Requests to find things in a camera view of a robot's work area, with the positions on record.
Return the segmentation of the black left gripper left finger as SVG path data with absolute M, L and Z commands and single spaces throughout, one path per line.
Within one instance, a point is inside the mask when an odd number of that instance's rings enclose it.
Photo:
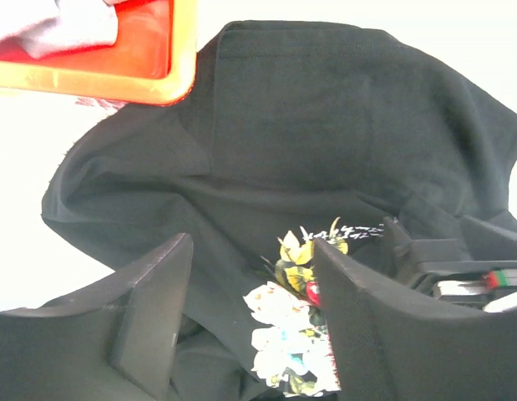
M 0 400 L 166 400 L 193 242 L 36 309 L 0 312 Z

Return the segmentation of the black floral print t-shirt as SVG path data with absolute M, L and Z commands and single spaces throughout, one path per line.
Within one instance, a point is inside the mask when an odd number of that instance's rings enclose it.
M 392 279 L 387 218 L 415 239 L 466 216 L 517 232 L 516 160 L 516 113 L 384 31 L 233 22 L 186 99 L 73 146 L 42 218 L 115 270 L 191 236 L 169 400 L 340 400 L 314 243 Z

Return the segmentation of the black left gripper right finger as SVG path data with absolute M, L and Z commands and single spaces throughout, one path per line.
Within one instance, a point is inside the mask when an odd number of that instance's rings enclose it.
M 315 271 L 342 400 L 517 400 L 517 309 L 415 292 L 325 241 Z

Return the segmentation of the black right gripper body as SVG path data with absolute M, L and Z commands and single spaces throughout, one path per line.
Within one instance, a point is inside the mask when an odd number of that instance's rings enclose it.
M 383 226 L 383 265 L 395 281 L 487 312 L 517 307 L 517 232 L 471 216 L 453 238 L 415 239 L 390 218 Z

